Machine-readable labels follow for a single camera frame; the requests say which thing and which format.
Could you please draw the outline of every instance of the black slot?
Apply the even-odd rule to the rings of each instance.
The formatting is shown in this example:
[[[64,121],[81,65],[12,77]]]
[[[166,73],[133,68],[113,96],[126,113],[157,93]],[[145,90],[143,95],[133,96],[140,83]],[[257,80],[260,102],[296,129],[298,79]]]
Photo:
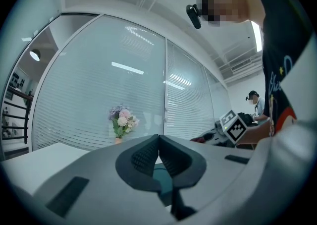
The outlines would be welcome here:
[[[66,214],[78,199],[89,180],[83,177],[74,177],[47,205],[55,214],[65,218]]]
[[[225,157],[225,159],[236,162],[236,163],[240,163],[240,164],[247,164],[249,161],[249,158],[233,156],[233,155],[228,155]]]

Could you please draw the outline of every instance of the glass wall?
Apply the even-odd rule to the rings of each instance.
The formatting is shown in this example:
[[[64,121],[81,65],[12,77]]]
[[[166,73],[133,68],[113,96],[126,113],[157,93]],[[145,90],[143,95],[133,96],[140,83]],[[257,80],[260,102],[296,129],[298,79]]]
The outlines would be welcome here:
[[[140,120],[123,140],[166,134],[185,140],[214,128],[230,107],[226,89],[191,55],[141,26],[96,18],[56,58],[35,105],[33,150],[56,142],[94,150],[114,144],[109,110]]]
[[[60,53],[39,92],[33,150],[62,142],[93,150],[112,145],[111,107],[124,104],[140,120],[124,140],[163,134],[165,39],[102,16]]]

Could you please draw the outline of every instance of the man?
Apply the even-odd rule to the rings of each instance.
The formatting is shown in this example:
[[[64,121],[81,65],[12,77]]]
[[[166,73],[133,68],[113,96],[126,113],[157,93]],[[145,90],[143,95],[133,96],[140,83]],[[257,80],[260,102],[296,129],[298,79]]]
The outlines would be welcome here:
[[[258,116],[252,117],[253,121],[257,121],[258,125],[265,123],[268,119],[268,116],[263,114],[265,99],[263,97],[260,97],[256,91],[252,90],[249,93],[249,97],[246,97],[246,100],[249,100],[251,101],[251,104],[256,105],[256,108],[258,110]]]
[[[269,120],[250,127],[238,144],[257,144],[296,119],[280,82],[290,72],[312,35],[312,25],[298,0],[198,0],[202,18],[211,24],[253,21],[264,34],[265,106]]]

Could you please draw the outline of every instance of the desk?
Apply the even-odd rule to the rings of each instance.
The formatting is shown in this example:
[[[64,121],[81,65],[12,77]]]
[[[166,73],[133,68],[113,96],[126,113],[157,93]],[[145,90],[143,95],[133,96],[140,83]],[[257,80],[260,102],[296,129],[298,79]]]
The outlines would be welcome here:
[[[88,152],[56,143],[1,164],[12,184],[33,195],[52,175]]]

